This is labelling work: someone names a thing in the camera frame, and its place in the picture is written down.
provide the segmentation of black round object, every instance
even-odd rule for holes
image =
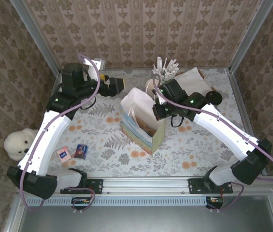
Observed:
[[[206,99],[213,105],[222,103],[222,95],[217,91],[210,91],[206,94]]]

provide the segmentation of stuffed toy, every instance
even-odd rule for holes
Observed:
[[[22,131],[9,134],[4,141],[4,149],[9,157],[16,161],[22,160],[29,151],[37,133],[37,130],[25,128]]]

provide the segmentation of shopping bag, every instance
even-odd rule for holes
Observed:
[[[154,104],[138,88],[133,88],[120,103],[122,132],[150,155],[163,143],[165,133],[165,120],[156,120]]]

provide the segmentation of table surface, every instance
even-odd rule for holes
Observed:
[[[232,123],[243,129],[241,117],[232,92],[227,69],[200,69],[205,81],[222,94],[219,111]],[[54,152],[48,168],[49,174],[58,174],[63,169],[77,168],[89,177],[132,176],[192,176],[204,175],[216,165],[233,164],[235,156],[206,129],[184,121],[173,128],[166,119],[165,141],[149,155],[127,138],[120,129],[120,101],[133,88],[144,90],[152,78],[151,70],[106,71],[110,77],[124,78],[126,88],[115,97],[97,95],[96,104],[88,109],[79,109],[73,121],[62,134],[56,150],[66,146],[73,156],[78,144],[89,149],[86,159],[72,158],[61,164]]]

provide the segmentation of purple cable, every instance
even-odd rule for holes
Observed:
[[[158,77],[159,79],[159,82],[161,81],[161,78],[158,74],[155,74],[155,76]],[[238,132],[230,123],[228,123],[227,121],[225,121],[223,118],[219,118],[219,116],[215,115],[214,113],[212,112],[209,112],[209,111],[206,111],[206,110],[202,110],[202,109],[198,109],[198,108],[193,108],[193,107],[189,107],[189,106],[185,106],[185,105],[180,105],[180,104],[177,104],[169,99],[167,99],[166,97],[163,96],[163,94],[159,91],[157,85],[156,85],[156,82],[154,81],[154,78],[153,78],[153,81],[152,81],[153,85],[154,85],[154,88],[157,92],[157,94],[162,97],[165,101],[167,101],[168,103],[174,105],[174,106],[177,106],[177,107],[180,107],[180,108],[183,108],[183,109],[187,109],[187,110],[193,110],[193,111],[197,111],[197,112],[201,112],[201,113],[206,113],[208,115],[211,115],[217,119],[219,119],[221,122],[223,122],[225,125],[227,125],[229,128],[231,128],[236,134],[238,134],[242,139],[244,139],[247,143],[251,144],[254,148],[256,148],[257,150],[259,150],[263,155],[265,155],[271,162],[273,162],[273,157],[271,157],[269,154],[267,154],[267,152],[265,152],[263,149],[261,149],[259,146],[257,146],[256,144],[254,144],[253,142],[251,142],[248,138],[246,138],[244,135],[242,135],[240,132]],[[259,180],[264,180],[264,181],[270,181],[270,182],[273,182],[273,179],[268,179],[268,178],[262,178],[262,177],[257,177],[257,179]]]
[[[34,145],[34,147],[33,147],[33,149],[32,149],[32,152],[31,152],[31,154],[30,154],[30,156],[29,156],[29,158],[28,158],[27,164],[26,164],[26,166],[25,166],[25,168],[24,168],[24,170],[23,170],[23,172],[22,172],[22,174],[21,174],[21,177],[20,177],[20,184],[19,184],[19,191],[20,191],[21,200],[22,200],[24,206],[25,206],[29,211],[31,211],[31,212],[33,212],[33,211],[39,209],[39,208],[44,204],[44,201],[45,201],[45,200],[42,200],[42,203],[41,203],[38,207],[35,207],[35,208],[33,209],[32,207],[28,206],[28,204],[27,204],[27,202],[26,202],[25,194],[24,194],[24,179],[25,179],[25,174],[26,174],[26,172],[27,172],[27,170],[28,170],[28,167],[29,167],[29,165],[30,165],[30,162],[31,162],[31,160],[32,160],[33,154],[34,154],[34,152],[35,152],[37,146],[39,145],[39,143],[40,143],[41,139],[43,138],[43,136],[44,136],[45,132],[47,131],[47,129],[50,127],[50,125],[51,125],[57,118],[59,118],[59,117],[65,115],[66,113],[68,113],[68,112],[70,112],[70,111],[73,111],[73,110],[75,110],[75,109],[78,109],[79,107],[81,107],[81,106],[87,104],[91,99],[93,99],[93,97],[94,97],[94,96],[98,93],[98,91],[99,91],[99,87],[100,87],[101,80],[100,80],[100,74],[99,74],[99,70],[98,70],[97,66],[95,65],[94,62],[92,62],[88,57],[86,57],[86,56],[83,55],[83,54],[80,54],[80,55],[78,56],[78,58],[79,58],[80,60],[86,59],[86,60],[88,60],[88,61],[92,64],[94,70],[96,71],[96,73],[97,73],[97,75],[98,75],[97,87],[96,87],[96,89],[94,90],[93,94],[92,94],[88,99],[86,99],[84,102],[82,102],[82,103],[80,103],[80,104],[78,104],[78,105],[76,105],[76,106],[74,106],[74,107],[72,107],[72,108],[70,108],[70,109],[68,109],[68,110],[66,110],[66,111],[63,111],[62,113],[60,113],[59,115],[57,115],[56,117],[54,117],[53,119],[51,119],[51,120],[49,121],[49,123],[45,126],[45,128],[44,128],[44,130],[42,131],[42,133],[40,134],[40,136],[38,137],[38,139],[37,139],[37,141],[36,141],[36,143],[35,143],[35,145]]]
[[[231,205],[233,205],[239,198],[240,196],[242,195],[243,191],[244,191],[244,185],[240,184],[240,183],[235,183],[235,182],[232,182],[233,184],[235,185],[239,185],[242,187],[242,190],[238,193],[237,197],[234,199],[234,201],[232,201],[230,204],[228,204],[227,206],[223,207],[223,208],[220,208],[220,209],[217,209],[216,207],[214,207],[213,205],[211,204],[207,204],[209,207],[213,208],[213,209],[216,209],[217,211],[219,210],[225,210],[227,208],[229,208]]]
[[[87,191],[90,191],[93,194],[91,202],[89,202],[89,204],[84,209],[82,209],[82,211],[87,210],[93,204],[94,199],[96,199],[96,193],[92,189],[90,189],[90,188],[66,188],[66,189],[69,189],[69,190],[87,190]],[[80,201],[80,200],[81,199],[75,199],[75,201],[73,202],[73,205],[72,205],[73,210],[76,210],[75,209],[75,203],[77,201]]]

